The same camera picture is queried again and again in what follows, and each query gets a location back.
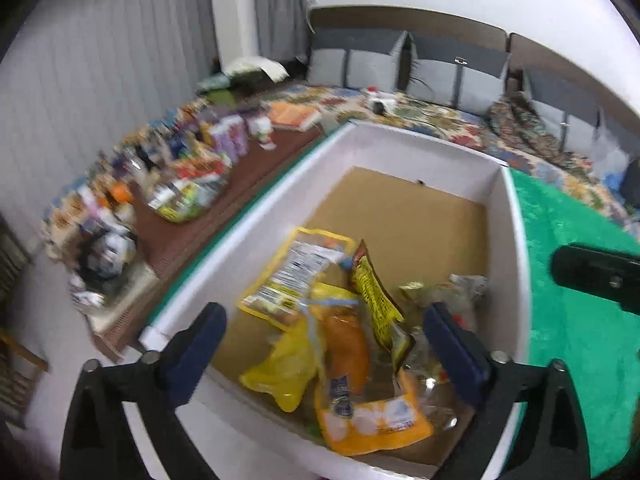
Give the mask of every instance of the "headboard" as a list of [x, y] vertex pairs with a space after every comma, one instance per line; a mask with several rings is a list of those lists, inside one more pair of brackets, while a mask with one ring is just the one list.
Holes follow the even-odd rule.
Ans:
[[515, 33], [510, 34], [509, 39], [510, 72], [513, 75], [520, 76], [525, 66], [554, 72], [563, 79], [590, 92], [608, 116], [613, 117], [627, 130], [640, 137], [640, 117], [638, 114], [603, 83], [542, 44]]
[[421, 30], [496, 50], [507, 49], [507, 33], [501, 28], [435, 10], [392, 6], [315, 7], [311, 9], [309, 21], [312, 27]]

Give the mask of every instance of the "brown table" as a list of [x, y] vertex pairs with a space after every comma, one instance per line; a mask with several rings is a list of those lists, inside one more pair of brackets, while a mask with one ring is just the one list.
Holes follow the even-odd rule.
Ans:
[[277, 147], [270, 152], [252, 139], [249, 153], [233, 168], [228, 185], [211, 208], [184, 224], [164, 220], [135, 197], [133, 206], [140, 247], [159, 283], [124, 311], [107, 330], [100, 334], [92, 332], [96, 348], [116, 362], [124, 348], [145, 327], [148, 316], [172, 283], [207, 243], [306, 150], [317, 144], [322, 135], [320, 126], [306, 132], [275, 130], [273, 140]]

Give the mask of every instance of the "white pillar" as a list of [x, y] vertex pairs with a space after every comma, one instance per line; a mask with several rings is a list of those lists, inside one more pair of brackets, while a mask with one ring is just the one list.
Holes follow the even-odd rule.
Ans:
[[254, 0], [211, 0], [218, 55], [224, 68], [238, 57], [258, 55]]

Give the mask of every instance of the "curtain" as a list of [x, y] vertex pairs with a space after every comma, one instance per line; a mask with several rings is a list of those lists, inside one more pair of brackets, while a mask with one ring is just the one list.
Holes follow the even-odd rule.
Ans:
[[211, 0], [41, 0], [0, 64], [0, 212], [27, 250], [63, 186], [193, 97]]
[[260, 55], [288, 61], [306, 54], [306, 0], [255, 0]]

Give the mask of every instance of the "yellow snack bag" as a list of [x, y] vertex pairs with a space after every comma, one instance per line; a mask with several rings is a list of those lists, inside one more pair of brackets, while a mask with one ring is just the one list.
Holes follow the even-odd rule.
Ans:
[[[361, 404], [351, 403], [348, 397], [331, 400], [326, 384], [319, 382], [314, 404], [329, 447], [341, 455], [353, 456], [397, 449], [431, 436], [433, 427], [420, 412], [414, 378], [400, 370], [398, 381], [401, 396]], [[332, 384], [331, 390], [340, 395], [341, 387]]]
[[238, 307], [289, 330], [301, 317], [300, 303], [329, 265], [351, 254], [350, 238], [319, 229], [296, 228], [241, 297]]
[[364, 240], [360, 242], [358, 250], [353, 255], [351, 285], [366, 302], [373, 335], [378, 344], [390, 352], [393, 370], [396, 373], [412, 342], [400, 326], [404, 321], [404, 315], [380, 282]]
[[[317, 351], [308, 331], [308, 320], [301, 316], [277, 341], [269, 357], [240, 376], [241, 384], [254, 392], [270, 394], [283, 412], [293, 412], [302, 400], [306, 385], [318, 372]], [[324, 352], [321, 335], [318, 341]]]

